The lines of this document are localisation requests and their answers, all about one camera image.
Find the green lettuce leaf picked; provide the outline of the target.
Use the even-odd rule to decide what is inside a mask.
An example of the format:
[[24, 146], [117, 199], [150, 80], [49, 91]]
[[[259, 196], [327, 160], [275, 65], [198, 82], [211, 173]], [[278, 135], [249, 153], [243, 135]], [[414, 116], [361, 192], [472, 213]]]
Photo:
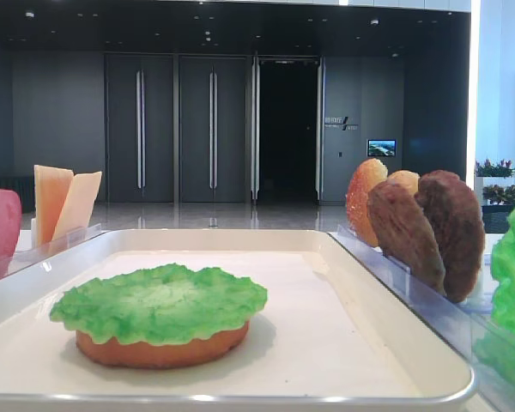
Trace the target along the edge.
[[181, 345], [241, 328], [267, 301], [267, 289], [247, 276], [165, 264], [73, 287], [49, 318], [98, 344], [115, 338], [123, 345]]

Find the flower planter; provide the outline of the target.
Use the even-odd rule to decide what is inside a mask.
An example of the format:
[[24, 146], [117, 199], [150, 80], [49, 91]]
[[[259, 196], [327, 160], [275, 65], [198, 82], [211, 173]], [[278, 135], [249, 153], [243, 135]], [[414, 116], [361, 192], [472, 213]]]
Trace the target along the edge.
[[475, 194], [483, 206], [515, 205], [515, 167], [512, 161], [476, 161]]

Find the clear long rail right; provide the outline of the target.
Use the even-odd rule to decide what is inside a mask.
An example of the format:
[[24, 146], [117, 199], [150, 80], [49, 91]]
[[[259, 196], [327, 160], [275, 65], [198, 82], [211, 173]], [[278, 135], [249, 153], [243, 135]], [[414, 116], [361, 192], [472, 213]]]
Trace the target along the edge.
[[515, 335], [490, 318], [488, 268], [481, 273], [479, 292], [453, 304], [413, 277], [404, 264], [357, 239], [347, 227], [339, 226], [331, 235], [473, 366], [480, 397], [491, 410], [515, 411]]

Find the dark double door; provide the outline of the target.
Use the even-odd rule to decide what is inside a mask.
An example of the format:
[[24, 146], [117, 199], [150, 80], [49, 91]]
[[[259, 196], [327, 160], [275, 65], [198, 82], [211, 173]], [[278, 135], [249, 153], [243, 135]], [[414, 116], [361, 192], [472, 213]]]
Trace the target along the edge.
[[108, 200], [173, 201], [173, 59], [106, 57]]
[[180, 200], [243, 202], [245, 60], [182, 57], [179, 69]]

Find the wall sign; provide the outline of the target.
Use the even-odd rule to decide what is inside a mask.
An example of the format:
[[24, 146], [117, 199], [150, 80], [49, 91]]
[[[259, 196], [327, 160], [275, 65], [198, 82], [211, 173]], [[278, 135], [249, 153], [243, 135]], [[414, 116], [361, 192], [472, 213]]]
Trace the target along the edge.
[[359, 125], [350, 117], [325, 117], [324, 126], [326, 128], [334, 128], [342, 131], [355, 131], [359, 129]]

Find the bun slice on tray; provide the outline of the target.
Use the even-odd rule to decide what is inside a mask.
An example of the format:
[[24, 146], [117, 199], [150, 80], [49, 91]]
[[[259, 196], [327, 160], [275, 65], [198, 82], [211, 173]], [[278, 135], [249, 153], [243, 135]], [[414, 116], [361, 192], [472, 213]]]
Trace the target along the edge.
[[76, 346], [91, 361], [108, 367], [174, 369], [220, 359], [242, 343], [249, 327], [250, 321], [246, 321], [237, 330], [221, 330], [207, 339], [159, 346], [147, 342], [121, 344], [116, 337], [95, 343], [89, 334], [78, 330]]

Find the dark double door middle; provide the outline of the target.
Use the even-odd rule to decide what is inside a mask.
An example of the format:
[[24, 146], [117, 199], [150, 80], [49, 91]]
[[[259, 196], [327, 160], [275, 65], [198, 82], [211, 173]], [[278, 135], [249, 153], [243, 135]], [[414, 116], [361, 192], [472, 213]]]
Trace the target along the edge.
[[179, 69], [180, 200], [243, 202], [245, 60], [182, 57]]

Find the small wall screen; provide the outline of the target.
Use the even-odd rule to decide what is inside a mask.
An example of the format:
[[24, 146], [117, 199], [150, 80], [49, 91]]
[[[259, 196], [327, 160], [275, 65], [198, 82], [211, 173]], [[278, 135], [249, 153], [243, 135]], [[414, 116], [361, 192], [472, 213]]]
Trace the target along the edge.
[[394, 157], [397, 152], [397, 141], [389, 140], [368, 140], [368, 157]]

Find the brown meat patty left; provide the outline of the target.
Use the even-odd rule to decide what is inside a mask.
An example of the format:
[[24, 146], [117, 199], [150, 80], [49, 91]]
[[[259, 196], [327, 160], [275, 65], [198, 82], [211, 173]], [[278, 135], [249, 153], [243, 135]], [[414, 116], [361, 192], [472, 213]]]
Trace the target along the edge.
[[431, 224], [408, 190], [390, 180], [377, 184], [368, 194], [367, 214], [382, 252], [445, 295], [445, 266], [438, 243]]

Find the dark double door left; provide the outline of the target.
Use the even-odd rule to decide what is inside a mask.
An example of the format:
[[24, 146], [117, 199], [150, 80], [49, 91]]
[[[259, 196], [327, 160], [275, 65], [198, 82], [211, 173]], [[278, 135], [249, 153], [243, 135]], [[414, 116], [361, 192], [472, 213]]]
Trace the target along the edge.
[[173, 59], [106, 57], [108, 200], [173, 201]]

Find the clear long rail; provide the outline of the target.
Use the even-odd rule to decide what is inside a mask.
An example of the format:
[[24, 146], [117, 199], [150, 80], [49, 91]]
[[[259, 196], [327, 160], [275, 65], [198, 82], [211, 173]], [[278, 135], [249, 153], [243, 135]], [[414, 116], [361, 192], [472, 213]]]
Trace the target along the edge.
[[404, 264], [357, 239], [347, 227], [339, 226], [331, 235], [473, 366], [480, 397], [491, 410], [515, 411], [515, 335], [490, 318], [488, 268], [481, 273], [479, 292], [453, 304], [413, 277]]
[[0, 257], [0, 280], [103, 233], [101, 225], [97, 224], [88, 228], [76, 229], [59, 239], [33, 249], [15, 251], [11, 257]]

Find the yellow cheese slice inner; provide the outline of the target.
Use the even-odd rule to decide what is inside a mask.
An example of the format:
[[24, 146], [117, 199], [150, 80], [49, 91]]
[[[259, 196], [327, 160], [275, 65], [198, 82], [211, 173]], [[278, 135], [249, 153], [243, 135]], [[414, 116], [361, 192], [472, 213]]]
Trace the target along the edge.
[[88, 226], [99, 192], [102, 172], [79, 173], [70, 184], [52, 239]]

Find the clear long rail left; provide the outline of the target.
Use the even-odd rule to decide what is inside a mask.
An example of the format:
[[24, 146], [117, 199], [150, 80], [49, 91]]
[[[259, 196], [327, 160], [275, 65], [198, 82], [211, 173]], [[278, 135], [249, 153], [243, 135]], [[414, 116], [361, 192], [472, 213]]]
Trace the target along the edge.
[[76, 229], [59, 239], [33, 249], [15, 251], [11, 257], [0, 257], [0, 280], [103, 233], [101, 225], [97, 224], [88, 228]]

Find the orange cheese slice outer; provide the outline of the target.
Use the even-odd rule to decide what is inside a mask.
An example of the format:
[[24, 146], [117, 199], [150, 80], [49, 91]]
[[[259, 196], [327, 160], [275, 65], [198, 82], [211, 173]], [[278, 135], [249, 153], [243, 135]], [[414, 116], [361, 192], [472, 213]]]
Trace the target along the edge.
[[74, 173], [70, 169], [33, 166], [36, 246], [52, 240]]

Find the sesame bun top left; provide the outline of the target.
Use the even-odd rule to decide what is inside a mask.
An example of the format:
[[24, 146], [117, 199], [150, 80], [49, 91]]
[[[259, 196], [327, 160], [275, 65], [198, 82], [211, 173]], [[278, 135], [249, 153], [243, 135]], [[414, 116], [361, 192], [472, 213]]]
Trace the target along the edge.
[[368, 193], [387, 179], [388, 169], [378, 159], [363, 161], [353, 173], [348, 185], [346, 209], [349, 227], [371, 247], [379, 245], [367, 215]]

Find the golden bun top right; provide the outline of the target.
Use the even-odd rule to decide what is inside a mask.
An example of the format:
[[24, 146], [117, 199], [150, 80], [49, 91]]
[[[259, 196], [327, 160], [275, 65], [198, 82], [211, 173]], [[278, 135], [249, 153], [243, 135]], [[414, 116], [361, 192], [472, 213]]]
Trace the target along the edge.
[[397, 183], [405, 188], [411, 196], [418, 191], [418, 182], [420, 175], [409, 170], [398, 170], [391, 173], [387, 180], [392, 183]]

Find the green lettuce leaf in holder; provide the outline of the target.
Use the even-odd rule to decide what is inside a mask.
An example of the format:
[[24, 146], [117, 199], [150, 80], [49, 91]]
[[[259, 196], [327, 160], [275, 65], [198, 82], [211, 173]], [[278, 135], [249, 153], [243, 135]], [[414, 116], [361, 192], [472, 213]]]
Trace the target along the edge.
[[[515, 209], [508, 216], [509, 229], [493, 246], [491, 275], [498, 282], [492, 299], [494, 325], [515, 336]], [[492, 332], [476, 342], [476, 356], [515, 385], [515, 347], [505, 336]]]

